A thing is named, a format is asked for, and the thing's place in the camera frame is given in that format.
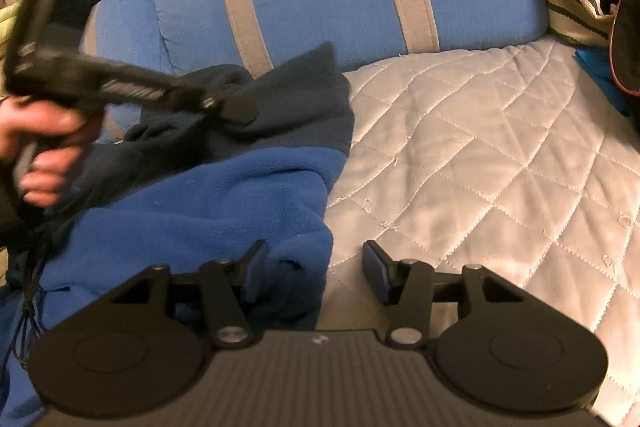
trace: finger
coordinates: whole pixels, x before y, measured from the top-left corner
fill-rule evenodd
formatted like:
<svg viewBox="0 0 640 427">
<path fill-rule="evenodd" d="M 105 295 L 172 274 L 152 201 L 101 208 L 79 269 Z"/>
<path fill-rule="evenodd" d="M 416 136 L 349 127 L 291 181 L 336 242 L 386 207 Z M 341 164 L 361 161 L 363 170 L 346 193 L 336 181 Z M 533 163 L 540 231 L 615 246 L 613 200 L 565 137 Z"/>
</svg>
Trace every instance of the finger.
<svg viewBox="0 0 640 427">
<path fill-rule="evenodd" d="M 23 199 L 33 206 L 47 208 L 52 204 L 58 203 L 61 197 L 60 194 L 55 192 L 27 192 Z"/>
<path fill-rule="evenodd" d="M 63 136 L 78 131 L 87 117 L 81 112 L 47 100 L 21 103 L 9 98 L 2 104 L 0 128 L 11 134 Z"/>
<path fill-rule="evenodd" d="M 73 146 L 42 152 L 33 160 L 31 170 L 65 176 L 76 163 L 82 161 L 85 151 L 84 147 Z"/>
<path fill-rule="evenodd" d="M 87 120 L 87 122 L 75 133 L 65 138 L 63 145 L 89 145 L 95 142 L 100 136 L 102 129 L 103 114 L 96 114 Z"/>
<path fill-rule="evenodd" d="M 62 192 L 66 186 L 66 178 L 51 172 L 27 172 L 20 181 L 20 188 L 25 192 Z"/>
</svg>

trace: bed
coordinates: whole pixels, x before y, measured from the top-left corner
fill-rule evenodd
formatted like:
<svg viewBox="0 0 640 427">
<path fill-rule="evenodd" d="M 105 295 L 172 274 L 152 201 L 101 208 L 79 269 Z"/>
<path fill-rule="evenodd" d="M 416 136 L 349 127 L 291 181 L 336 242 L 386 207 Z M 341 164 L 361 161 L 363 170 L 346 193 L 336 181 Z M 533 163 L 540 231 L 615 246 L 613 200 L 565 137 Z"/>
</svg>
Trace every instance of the bed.
<svg viewBox="0 0 640 427">
<path fill-rule="evenodd" d="M 438 271 L 482 264 L 594 331 L 596 411 L 640 424 L 640 138 L 552 37 L 348 73 L 356 125 L 325 223 L 318 329 L 385 326 L 360 269 L 375 239 Z M 437 335 L 455 308 L 436 305 Z"/>
</svg>

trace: white quilted blanket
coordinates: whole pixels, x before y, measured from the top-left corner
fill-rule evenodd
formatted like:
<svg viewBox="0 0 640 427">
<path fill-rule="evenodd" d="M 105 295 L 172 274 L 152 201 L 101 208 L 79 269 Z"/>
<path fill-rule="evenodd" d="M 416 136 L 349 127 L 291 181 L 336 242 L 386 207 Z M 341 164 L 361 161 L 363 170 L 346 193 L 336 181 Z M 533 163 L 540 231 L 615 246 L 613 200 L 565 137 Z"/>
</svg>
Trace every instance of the white quilted blanket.
<svg viewBox="0 0 640 427">
<path fill-rule="evenodd" d="M 356 127 L 326 213 L 318 328 L 383 326 L 360 270 L 367 239 L 439 271 L 483 264 L 599 336 L 609 374 L 595 408 L 640 425 L 640 139 L 574 50 L 544 38 L 348 77 Z"/>
</svg>

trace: quilted mattress pad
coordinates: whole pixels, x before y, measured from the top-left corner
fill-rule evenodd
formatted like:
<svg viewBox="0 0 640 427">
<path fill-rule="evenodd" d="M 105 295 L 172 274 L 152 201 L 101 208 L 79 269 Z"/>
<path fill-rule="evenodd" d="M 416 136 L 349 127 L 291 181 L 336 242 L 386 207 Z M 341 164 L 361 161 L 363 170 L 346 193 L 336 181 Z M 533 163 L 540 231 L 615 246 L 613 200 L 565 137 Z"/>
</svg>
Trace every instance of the quilted mattress pad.
<svg viewBox="0 0 640 427">
<path fill-rule="evenodd" d="M 319 329 L 383 328 L 360 268 L 483 264 L 584 325 L 609 354 L 595 404 L 640 425 L 640 138 L 553 38 L 391 58 L 348 73 L 356 127 L 330 195 Z M 437 335 L 455 308 L 436 305 Z"/>
</svg>

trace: human hand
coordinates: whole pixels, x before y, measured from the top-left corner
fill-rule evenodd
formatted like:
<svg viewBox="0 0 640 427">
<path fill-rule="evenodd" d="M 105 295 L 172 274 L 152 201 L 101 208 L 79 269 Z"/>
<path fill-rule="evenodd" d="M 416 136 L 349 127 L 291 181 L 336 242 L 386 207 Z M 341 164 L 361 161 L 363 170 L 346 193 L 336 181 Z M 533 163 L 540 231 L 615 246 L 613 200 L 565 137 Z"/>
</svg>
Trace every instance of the human hand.
<svg viewBox="0 0 640 427">
<path fill-rule="evenodd" d="M 46 207 L 65 195 L 68 185 L 79 174 L 89 147 L 100 134 L 102 114 L 88 118 L 83 113 L 46 100 L 28 102 L 9 97 L 0 103 L 0 160 L 13 162 L 20 154 L 25 134 L 63 136 L 58 149 L 37 155 L 20 188 L 24 201 Z"/>
</svg>

